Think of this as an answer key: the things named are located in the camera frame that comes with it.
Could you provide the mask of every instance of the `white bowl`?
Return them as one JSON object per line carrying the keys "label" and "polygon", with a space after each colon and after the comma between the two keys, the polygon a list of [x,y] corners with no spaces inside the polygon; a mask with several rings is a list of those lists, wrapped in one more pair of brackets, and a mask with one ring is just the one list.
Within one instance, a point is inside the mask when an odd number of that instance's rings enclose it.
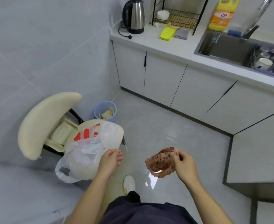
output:
{"label": "white bowl", "polygon": [[170,13],[166,10],[158,11],[157,18],[160,20],[168,20]]}

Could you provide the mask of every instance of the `folded cloth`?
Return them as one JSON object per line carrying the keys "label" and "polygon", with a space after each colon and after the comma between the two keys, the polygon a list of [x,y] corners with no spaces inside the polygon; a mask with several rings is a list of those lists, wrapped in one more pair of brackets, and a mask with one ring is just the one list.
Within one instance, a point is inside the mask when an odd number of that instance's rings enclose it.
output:
{"label": "folded cloth", "polygon": [[190,33],[189,29],[179,28],[176,30],[174,37],[187,40],[189,33]]}
{"label": "folded cloth", "polygon": [[160,35],[160,39],[165,41],[170,41],[171,38],[174,36],[176,29],[172,27],[165,27]]}
{"label": "folded cloth", "polygon": [[174,162],[170,155],[172,151],[175,152],[175,154],[179,158],[177,149],[174,147],[168,147],[161,150],[158,154],[153,155],[152,157],[145,160],[146,167],[150,170],[150,173],[153,176],[157,178],[163,178],[175,171]]}

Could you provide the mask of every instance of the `bottle label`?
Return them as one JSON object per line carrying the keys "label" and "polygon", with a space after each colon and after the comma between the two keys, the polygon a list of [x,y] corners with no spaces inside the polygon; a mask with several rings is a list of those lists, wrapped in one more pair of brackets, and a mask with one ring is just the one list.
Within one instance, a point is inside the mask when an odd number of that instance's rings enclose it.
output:
{"label": "bottle label", "polygon": [[233,15],[233,12],[227,12],[223,10],[216,10],[210,24],[215,26],[226,27]]}

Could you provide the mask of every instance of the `gray cloth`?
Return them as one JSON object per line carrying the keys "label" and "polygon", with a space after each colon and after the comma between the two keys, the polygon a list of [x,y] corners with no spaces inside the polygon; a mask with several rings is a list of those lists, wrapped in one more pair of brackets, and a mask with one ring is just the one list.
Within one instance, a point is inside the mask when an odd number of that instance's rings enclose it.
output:
{"label": "gray cloth", "polygon": [[173,204],[126,203],[108,210],[100,224],[197,224],[184,207]]}
{"label": "gray cloth", "polygon": [[187,40],[189,33],[189,29],[179,28],[176,30],[174,37]]}

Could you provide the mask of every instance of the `yellow cloth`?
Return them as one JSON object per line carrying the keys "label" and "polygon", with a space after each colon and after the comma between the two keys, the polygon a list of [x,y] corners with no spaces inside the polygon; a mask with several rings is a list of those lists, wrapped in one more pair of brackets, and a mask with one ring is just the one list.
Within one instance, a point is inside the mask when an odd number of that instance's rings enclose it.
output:
{"label": "yellow cloth", "polygon": [[172,27],[165,27],[160,35],[160,39],[165,41],[170,41],[171,38],[174,36],[175,32],[176,32],[176,29]]}

